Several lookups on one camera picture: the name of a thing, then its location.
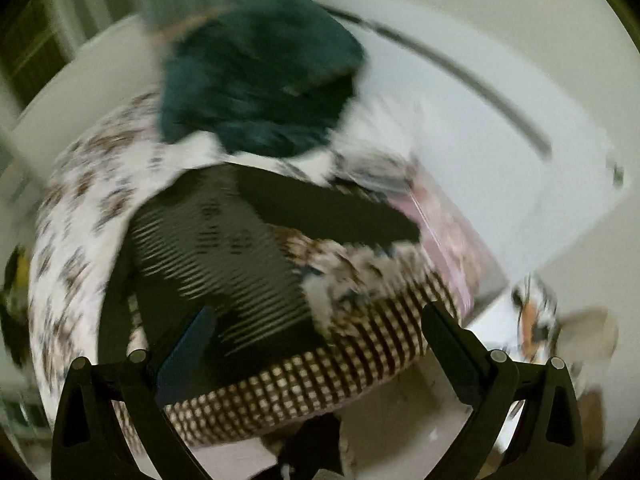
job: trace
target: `black object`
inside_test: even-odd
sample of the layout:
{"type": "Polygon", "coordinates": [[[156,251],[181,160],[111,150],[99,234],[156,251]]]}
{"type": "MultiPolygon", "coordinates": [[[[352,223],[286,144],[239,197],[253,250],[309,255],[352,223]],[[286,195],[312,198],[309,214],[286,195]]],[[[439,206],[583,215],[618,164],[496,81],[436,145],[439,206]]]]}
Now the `black object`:
{"type": "MultiPolygon", "coordinates": [[[[195,316],[192,325],[199,320],[206,321],[207,316],[195,316]]],[[[562,360],[552,358],[546,365],[523,364],[511,361],[501,350],[489,352],[471,332],[462,330],[438,303],[424,307],[422,331],[456,395],[474,409],[427,480],[475,479],[511,404],[518,400],[525,400],[526,404],[516,434],[500,468],[486,478],[586,478],[575,394],[562,360]]],[[[180,334],[177,341],[183,341],[185,337],[189,337],[189,333],[180,334]]],[[[191,352],[198,340],[190,341],[191,352]]],[[[178,353],[183,347],[175,345],[178,353]]],[[[163,397],[158,393],[156,377],[162,375],[165,362],[171,363],[174,357],[173,352],[167,355],[166,351],[160,351],[154,357],[152,352],[137,350],[122,364],[91,366],[85,358],[72,363],[53,436],[53,480],[84,480],[87,476],[95,480],[148,479],[138,470],[127,447],[111,406],[112,400],[126,403],[146,452],[164,480],[209,479],[154,398],[154,395],[163,397]]],[[[333,431],[335,435],[335,425],[332,426],[330,420],[315,420],[317,424],[325,424],[321,431],[333,431]]],[[[288,442],[284,452],[303,449],[302,456],[312,456],[313,453],[307,450],[313,429],[308,422],[306,431],[299,432],[299,442],[288,442]]],[[[329,452],[323,457],[327,465],[314,463],[313,466],[340,473],[336,470],[334,454],[329,452]]],[[[277,472],[276,468],[271,468],[256,478],[277,478],[277,472]]],[[[301,465],[289,474],[292,480],[311,480],[315,473],[301,465]]]]}

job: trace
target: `teal cloth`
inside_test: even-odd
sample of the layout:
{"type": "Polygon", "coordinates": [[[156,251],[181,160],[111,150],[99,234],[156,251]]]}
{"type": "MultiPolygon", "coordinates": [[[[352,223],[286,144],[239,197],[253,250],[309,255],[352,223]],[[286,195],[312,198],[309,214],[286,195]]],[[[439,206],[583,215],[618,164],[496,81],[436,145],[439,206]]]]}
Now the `teal cloth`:
{"type": "Polygon", "coordinates": [[[254,0],[177,45],[162,138],[205,130],[229,153],[300,155],[328,143],[363,61],[358,41],[311,0],[254,0]]]}

